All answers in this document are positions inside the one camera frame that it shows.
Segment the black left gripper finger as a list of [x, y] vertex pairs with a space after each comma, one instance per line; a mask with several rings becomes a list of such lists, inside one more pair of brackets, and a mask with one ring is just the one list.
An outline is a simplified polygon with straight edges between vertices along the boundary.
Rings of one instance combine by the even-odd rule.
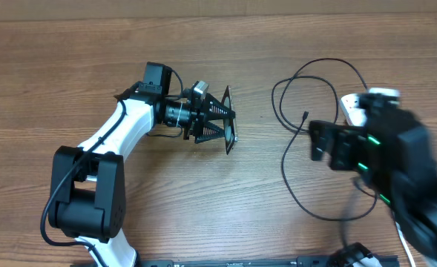
[[194, 124], [194, 143], [207, 142], [225, 136], [225, 131], [212, 122], [197, 122]]
[[205, 119], [234, 119], [235, 112], [207, 93], [202, 103], [202, 114]]

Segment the black Samsung Galaxy phone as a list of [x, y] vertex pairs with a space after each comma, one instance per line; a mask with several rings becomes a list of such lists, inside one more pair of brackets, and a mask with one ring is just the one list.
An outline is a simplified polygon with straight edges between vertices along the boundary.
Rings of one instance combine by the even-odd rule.
[[[229, 85], [226, 87], [225, 93], [223, 95], [222, 104], [231, 111], [234, 111], [231, 87]], [[224, 119], [223, 127], [225, 132], [226, 154], [229, 154], [233, 149], [234, 145], [238, 142], [236, 116]]]

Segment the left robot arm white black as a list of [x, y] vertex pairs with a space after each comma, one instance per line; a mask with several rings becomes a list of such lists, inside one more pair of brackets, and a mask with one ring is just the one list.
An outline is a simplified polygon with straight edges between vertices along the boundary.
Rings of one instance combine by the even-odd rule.
[[197, 81], [171, 95], [176, 75], [167, 65], [148, 62], [143, 78], [115, 97], [116, 110], [92, 137], [56, 151], [40, 221], [47, 244], [83, 246], [95, 266], [140, 266], [139, 252], [122, 230], [125, 161], [137, 143], [156, 125], [165, 125], [197, 144], [224, 139], [231, 151], [238, 141], [231, 89], [217, 99], [208, 92], [208, 83]]

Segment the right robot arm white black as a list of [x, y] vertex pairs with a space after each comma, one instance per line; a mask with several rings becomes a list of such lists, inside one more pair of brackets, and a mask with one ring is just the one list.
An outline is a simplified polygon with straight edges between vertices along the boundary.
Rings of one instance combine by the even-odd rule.
[[356, 171], [388, 200], [395, 221], [419, 253], [437, 263], [437, 162], [430, 132], [398, 97], [361, 93], [362, 126], [309, 123], [311, 158], [329, 152], [333, 171]]

